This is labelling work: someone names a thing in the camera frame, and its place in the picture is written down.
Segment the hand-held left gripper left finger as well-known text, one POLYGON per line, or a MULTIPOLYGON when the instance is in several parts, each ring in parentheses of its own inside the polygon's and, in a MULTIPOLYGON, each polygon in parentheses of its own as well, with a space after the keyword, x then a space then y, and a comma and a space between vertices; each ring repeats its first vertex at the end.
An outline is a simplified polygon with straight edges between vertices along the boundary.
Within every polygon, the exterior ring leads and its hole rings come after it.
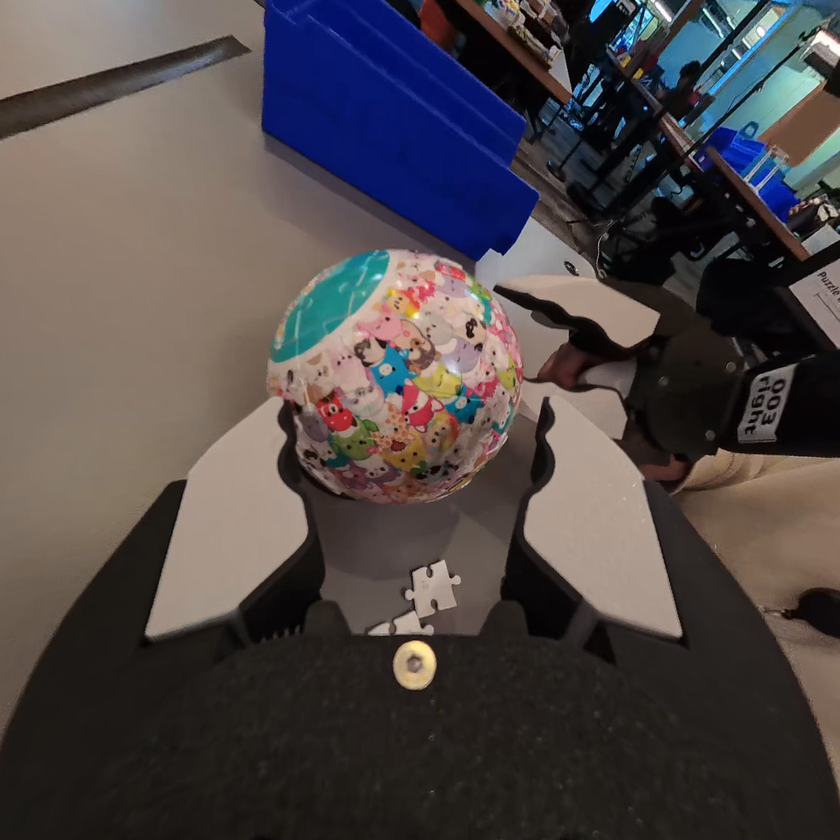
POLYGON ((272 396, 188 472, 145 637, 222 627, 243 643, 292 634, 325 578, 301 492, 291 405, 272 396))

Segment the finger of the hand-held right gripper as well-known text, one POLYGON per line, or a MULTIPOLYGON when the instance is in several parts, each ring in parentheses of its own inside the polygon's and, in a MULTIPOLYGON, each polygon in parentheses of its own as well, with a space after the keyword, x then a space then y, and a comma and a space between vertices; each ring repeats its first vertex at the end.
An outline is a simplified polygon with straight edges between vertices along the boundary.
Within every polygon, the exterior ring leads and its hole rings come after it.
POLYGON ((582 391, 567 391, 552 382, 533 382, 533 422, 539 423, 543 400, 559 397, 578 413, 597 426, 625 454, 629 452, 624 440, 627 414, 616 391, 598 386, 586 386, 582 391))
POLYGON ((540 327, 565 331, 584 352, 609 361, 632 357, 661 319, 655 309, 593 278, 523 276, 497 283, 494 291, 540 327))

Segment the colourful puzzle ball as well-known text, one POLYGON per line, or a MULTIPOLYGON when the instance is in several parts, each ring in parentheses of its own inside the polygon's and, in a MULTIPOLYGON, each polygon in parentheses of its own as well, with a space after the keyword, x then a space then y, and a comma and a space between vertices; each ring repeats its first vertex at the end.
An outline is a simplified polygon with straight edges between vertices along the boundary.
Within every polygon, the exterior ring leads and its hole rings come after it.
POLYGON ((407 249, 318 273, 287 309, 267 365, 309 478, 392 505, 467 486, 506 442, 523 380, 499 300, 454 261, 407 249))

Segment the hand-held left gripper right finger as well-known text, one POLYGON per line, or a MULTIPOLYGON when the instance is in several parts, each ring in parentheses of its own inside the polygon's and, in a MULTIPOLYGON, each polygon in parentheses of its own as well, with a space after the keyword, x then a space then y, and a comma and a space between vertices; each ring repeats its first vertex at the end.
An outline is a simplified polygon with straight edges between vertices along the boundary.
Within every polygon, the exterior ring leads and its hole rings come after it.
POLYGON ((683 637, 642 474, 560 395, 542 399, 504 598, 531 635, 578 647, 606 625, 683 637))

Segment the black tape strip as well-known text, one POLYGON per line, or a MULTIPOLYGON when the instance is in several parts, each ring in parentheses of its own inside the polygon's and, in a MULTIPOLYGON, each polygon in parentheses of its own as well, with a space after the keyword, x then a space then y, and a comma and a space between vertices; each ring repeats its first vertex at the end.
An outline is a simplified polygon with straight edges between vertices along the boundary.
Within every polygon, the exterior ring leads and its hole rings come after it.
POLYGON ((226 35, 3 98, 1 140, 246 56, 250 51, 236 37, 226 35))

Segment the wooden table with bins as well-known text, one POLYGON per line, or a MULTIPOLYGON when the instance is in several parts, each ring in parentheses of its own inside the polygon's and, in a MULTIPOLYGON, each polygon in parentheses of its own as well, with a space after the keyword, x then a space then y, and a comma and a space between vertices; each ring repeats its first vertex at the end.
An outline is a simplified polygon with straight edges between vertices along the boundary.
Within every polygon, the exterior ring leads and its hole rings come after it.
POLYGON ((699 168, 694 152, 717 128, 700 140, 692 140, 666 113, 659 126, 668 148, 675 153, 667 176, 678 175, 688 192, 687 199, 678 203, 680 224, 676 233, 687 236, 692 243, 701 243, 702 255, 722 238, 735 235, 737 246, 766 256, 771 265, 809 258, 802 238, 771 212, 758 189, 745 182, 715 150, 709 151, 713 166, 707 171, 699 168))

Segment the grey-backed puzzle piece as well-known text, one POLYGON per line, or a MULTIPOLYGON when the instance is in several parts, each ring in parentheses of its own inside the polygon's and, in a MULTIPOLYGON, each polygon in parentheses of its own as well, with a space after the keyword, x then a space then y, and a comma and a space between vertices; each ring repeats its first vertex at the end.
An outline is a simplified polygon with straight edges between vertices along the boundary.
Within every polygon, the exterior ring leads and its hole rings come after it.
POLYGON ((405 589, 404 598, 413 604, 418 618, 456 608, 455 588, 460 585, 459 575, 452 574, 447 561, 437 560, 411 572, 411 585, 405 589))
POLYGON ((366 631, 369 636, 432 636, 434 633, 434 627, 424 623, 415 610, 375 624, 366 631))

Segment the person's right forearm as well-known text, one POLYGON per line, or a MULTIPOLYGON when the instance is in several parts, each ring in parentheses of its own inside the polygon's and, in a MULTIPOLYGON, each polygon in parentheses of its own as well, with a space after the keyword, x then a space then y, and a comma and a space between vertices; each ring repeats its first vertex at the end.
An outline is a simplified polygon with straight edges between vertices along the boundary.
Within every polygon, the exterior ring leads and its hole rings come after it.
POLYGON ((838 515, 837 458, 743 455, 703 457, 673 491, 690 518, 747 521, 793 514, 838 515))

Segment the long wooden table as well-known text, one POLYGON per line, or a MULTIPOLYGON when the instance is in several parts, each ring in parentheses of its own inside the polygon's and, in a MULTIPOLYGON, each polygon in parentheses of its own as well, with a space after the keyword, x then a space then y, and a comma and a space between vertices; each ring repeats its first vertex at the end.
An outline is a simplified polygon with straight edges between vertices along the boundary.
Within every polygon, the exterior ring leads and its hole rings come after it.
POLYGON ((565 51, 561 45, 552 51, 551 62, 543 60, 519 38, 512 26, 505 27, 488 14, 483 7, 472 1, 441 2, 447 14, 458 18, 453 23, 461 32, 469 27, 478 27, 493 43, 503 49, 533 81, 553 100, 565 105, 573 96, 565 51))

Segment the stacked blue plastic bins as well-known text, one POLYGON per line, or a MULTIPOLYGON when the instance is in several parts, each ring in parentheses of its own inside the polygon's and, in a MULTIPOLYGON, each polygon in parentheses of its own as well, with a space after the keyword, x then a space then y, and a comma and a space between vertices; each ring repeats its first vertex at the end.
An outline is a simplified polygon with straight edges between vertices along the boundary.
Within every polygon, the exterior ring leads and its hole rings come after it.
POLYGON ((265 4, 264 133, 473 260, 539 200, 526 121, 387 2, 265 4))

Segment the black badge reel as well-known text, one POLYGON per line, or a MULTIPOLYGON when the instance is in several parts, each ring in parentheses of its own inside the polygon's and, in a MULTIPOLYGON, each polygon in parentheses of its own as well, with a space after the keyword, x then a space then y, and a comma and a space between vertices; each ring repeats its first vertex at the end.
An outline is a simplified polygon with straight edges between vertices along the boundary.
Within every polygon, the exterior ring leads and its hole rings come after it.
POLYGON ((839 590, 827 587, 807 590, 781 615, 785 620, 804 622, 820 634, 839 639, 839 590))

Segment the printed task sign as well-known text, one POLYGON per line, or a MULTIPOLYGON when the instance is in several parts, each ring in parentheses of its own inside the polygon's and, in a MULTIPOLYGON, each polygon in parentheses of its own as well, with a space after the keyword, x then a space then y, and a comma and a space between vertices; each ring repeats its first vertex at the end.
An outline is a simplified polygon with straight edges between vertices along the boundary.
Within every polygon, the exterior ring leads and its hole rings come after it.
POLYGON ((839 261, 818 269, 789 287, 822 335, 839 349, 839 261))

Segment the row of small blue bins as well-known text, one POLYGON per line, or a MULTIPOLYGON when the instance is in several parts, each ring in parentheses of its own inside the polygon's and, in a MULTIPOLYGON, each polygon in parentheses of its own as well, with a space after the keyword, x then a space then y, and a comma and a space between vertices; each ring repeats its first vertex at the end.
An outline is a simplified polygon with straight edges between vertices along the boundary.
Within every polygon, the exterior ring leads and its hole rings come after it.
POLYGON ((713 166, 710 150, 715 150, 745 182, 758 189, 759 197, 782 223, 788 222, 798 203, 784 180, 790 170, 788 164, 776 163, 768 156, 766 145, 753 136, 728 127, 715 129, 694 152, 694 160, 704 172, 713 166))

